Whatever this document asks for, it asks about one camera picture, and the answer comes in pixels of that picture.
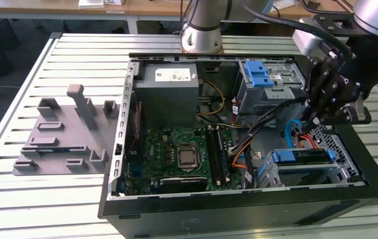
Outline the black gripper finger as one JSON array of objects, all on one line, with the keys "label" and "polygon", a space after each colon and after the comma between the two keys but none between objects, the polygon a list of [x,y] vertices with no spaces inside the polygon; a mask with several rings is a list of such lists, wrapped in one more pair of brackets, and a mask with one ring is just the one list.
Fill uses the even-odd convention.
[{"label": "black gripper finger", "polygon": [[352,125],[358,123],[358,115],[352,107],[342,107],[334,112],[323,113],[319,117],[321,125]]},{"label": "black gripper finger", "polygon": [[302,131],[310,132],[319,125],[333,125],[341,114],[335,93],[338,83],[335,73],[326,60],[309,58],[305,82],[306,107],[302,112]]}]

